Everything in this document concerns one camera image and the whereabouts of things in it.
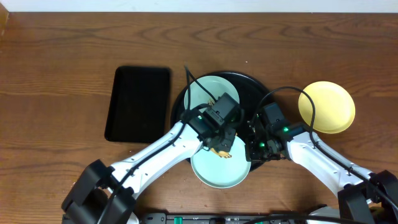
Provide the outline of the light blue plate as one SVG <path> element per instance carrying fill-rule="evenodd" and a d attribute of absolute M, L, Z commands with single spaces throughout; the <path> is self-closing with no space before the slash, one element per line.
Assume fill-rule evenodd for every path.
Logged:
<path fill-rule="evenodd" d="M 198 82 L 206 88 L 216 99 L 223 93 L 228 93 L 239 103 L 239 94 L 237 89 L 227 79 L 219 76 L 204 76 L 198 79 Z M 200 104 L 214 105 L 214 99 L 207 94 L 196 82 L 190 85 L 190 109 L 194 109 Z"/>
<path fill-rule="evenodd" d="M 230 158 L 221 158 L 214 152 L 200 149 L 191 157 L 195 175 L 206 185 L 218 189 L 234 187 L 248 175 L 251 163 L 246 160 L 245 143 L 235 137 Z"/>

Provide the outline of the yellow plate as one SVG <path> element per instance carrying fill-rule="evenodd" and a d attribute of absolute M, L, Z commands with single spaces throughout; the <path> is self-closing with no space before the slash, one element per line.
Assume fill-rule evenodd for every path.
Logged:
<path fill-rule="evenodd" d="M 314 130 L 336 134 L 348 129 L 354 121 L 356 109 L 351 95 L 333 82 L 320 81 L 306 86 L 298 98 L 303 120 L 310 124 L 315 108 Z"/>

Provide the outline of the green yellow sponge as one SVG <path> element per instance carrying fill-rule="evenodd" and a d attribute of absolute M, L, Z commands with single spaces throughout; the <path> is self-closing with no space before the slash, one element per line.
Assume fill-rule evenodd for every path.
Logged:
<path fill-rule="evenodd" d="M 218 155 L 221 158 L 229 159 L 232 157 L 232 155 L 230 153 L 224 152 L 224 151 L 216 151 L 214 148 L 211 148 L 210 151 L 215 153 L 216 155 Z"/>

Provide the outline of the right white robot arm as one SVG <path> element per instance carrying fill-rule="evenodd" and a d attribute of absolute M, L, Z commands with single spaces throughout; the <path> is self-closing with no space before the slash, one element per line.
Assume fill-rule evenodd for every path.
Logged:
<path fill-rule="evenodd" d="M 260 160 L 286 158 L 301 165 L 338 199 L 338 208 L 318 208 L 305 223 L 397 223 L 397 177 L 363 168 L 325 144 L 309 126 L 285 119 L 249 124 L 247 149 Z"/>

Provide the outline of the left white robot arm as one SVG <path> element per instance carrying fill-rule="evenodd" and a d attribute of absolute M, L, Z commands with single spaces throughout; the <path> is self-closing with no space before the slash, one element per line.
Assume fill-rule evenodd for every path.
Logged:
<path fill-rule="evenodd" d="M 62 210 L 73 223 L 139 223 L 133 211 L 141 192 L 202 147 L 228 152 L 242 116 L 237 108 L 185 110 L 167 134 L 130 158 L 109 167 L 101 160 L 88 165 Z"/>

